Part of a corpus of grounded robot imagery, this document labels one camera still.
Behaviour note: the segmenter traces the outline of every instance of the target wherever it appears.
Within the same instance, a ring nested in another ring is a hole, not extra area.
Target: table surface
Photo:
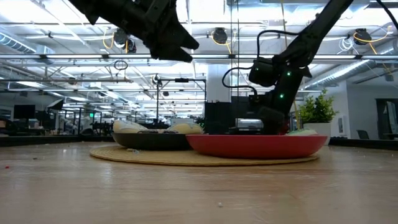
[[[89,156],[111,145],[0,148],[0,223],[398,223],[394,151],[325,147],[317,161],[262,167]]]

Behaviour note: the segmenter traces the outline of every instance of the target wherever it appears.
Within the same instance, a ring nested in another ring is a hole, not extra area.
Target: red plate
[[[209,156],[239,159],[294,159],[316,153],[327,137],[190,134],[191,147]]]

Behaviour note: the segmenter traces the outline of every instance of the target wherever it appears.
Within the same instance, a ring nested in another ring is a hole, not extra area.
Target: black bowl
[[[113,133],[112,137],[119,145],[130,149],[153,151],[191,150],[191,146],[184,134]]]

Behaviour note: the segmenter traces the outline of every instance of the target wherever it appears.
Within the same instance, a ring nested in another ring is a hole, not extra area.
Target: woven placemat
[[[254,160],[225,159],[206,156],[195,151],[127,151],[125,147],[109,146],[92,149],[90,155],[117,162],[133,162],[138,164],[157,164],[170,166],[264,166],[307,162],[318,159],[312,155],[300,159]]]

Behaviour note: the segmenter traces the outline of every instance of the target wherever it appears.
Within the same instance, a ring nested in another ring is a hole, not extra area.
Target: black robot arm
[[[249,80],[275,88],[265,95],[251,96],[252,111],[264,123],[264,134],[277,134],[290,112],[303,77],[311,77],[308,65],[316,55],[323,38],[353,0],[331,0],[317,18],[272,59],[257,56]]]
[[[191,62],[181,47],[197,49],[199,43],[182,27],[176,0],[69,0],[91,24],[99,17],[141,39],[152,58]]]

